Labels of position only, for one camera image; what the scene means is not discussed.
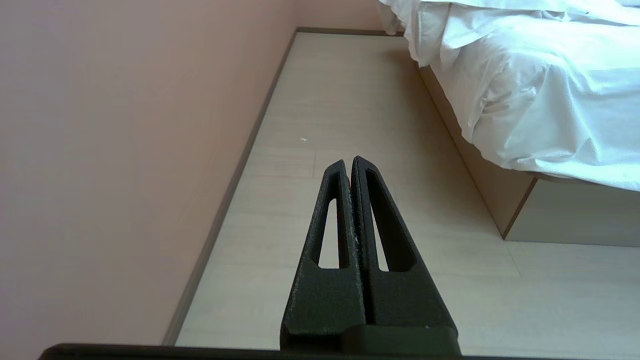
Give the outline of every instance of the laminate floor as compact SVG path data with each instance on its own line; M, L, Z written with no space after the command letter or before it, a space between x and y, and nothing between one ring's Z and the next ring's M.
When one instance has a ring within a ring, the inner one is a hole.
M310 33L295 39L178 345L278 348L323 170L344 159L350 171L356 155L384 175L464 354L640 357L640 248L502 241L406 40ZM335 234L324 267L337 267Z

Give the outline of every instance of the floor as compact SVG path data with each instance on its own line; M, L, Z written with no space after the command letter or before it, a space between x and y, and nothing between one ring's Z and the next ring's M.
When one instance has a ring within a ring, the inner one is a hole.
M464 354L640 357L640 249L502 241L406 41L310 33L295 40L178 345L278 348L323 170L344 159L350 171L357 154L385 176ZM335 241L323 246L321 266L337 267Z

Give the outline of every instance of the skirting board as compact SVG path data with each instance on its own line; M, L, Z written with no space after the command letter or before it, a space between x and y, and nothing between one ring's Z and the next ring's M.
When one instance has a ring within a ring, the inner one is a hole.
M231 205L231 200L233 199L234 193L236 192L237 185L240 182L240 177L242 176L242 173L244 171L244 166L246 165L249 154L251 153L251 149L253 148L253 144L255 143L255 138L258 135L260 125L262 125L262 119L264 118L264 114L267 112L267 107L271 102L273 91L275 90L275 87L278 83L278 79L280 79L280 74L282 73L284 64L289 57L289 53L291 51L291 47L293 46L293 42L296 39L297 33L297 31L294 31L294 33L292 34L289 45L287 46L287 49L285 50L284 55L282 56L282 60L280 61L280 64L278 66L278 70L276 71L276 74L271 81L271 86L269 87L267 96L262 103L262 107L260 108L258 117L253 125L253 129L249 134L249 139L247 140L234 174L231 177L231 181L229 182L229 186L225 192L225 195L222 198L220 208L218 209L216 217L213 220L209 235L205 240L202 251L200 252L198 260L196 261L196 264L193 268L193 272L191 273L187 285L184 288L176 312L173 314L173 318L166 332L166 335L164 336L162 345L174 346L176 341L178 340L178 335L180 334L180 330L182 329L184 320L187 317L187 312L189 311L189 307L191 306L193 297L195 296L196 290L198 289L198 284L200 283L202 274L204 273L204 269L207 266L209 256L211 256L211 252L213 251L216 239L218 238L218 234L220 233L220 229L222 228L222 223L225 219L225 216L227 215L229 206Z
M462 138L431 68L419 72L505 240L640 247L640 192L494 165Z

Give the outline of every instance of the bed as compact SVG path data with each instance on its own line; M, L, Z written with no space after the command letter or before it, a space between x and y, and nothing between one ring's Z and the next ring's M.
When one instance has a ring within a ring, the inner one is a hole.
M640 9L381 3L505 240L640 246Z

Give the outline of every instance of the bed frame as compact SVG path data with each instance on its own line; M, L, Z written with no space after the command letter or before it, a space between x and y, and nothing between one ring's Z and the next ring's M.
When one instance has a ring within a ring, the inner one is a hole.
M419 71L503 239L640 247L640 192L494 165L462 137L431 67Z

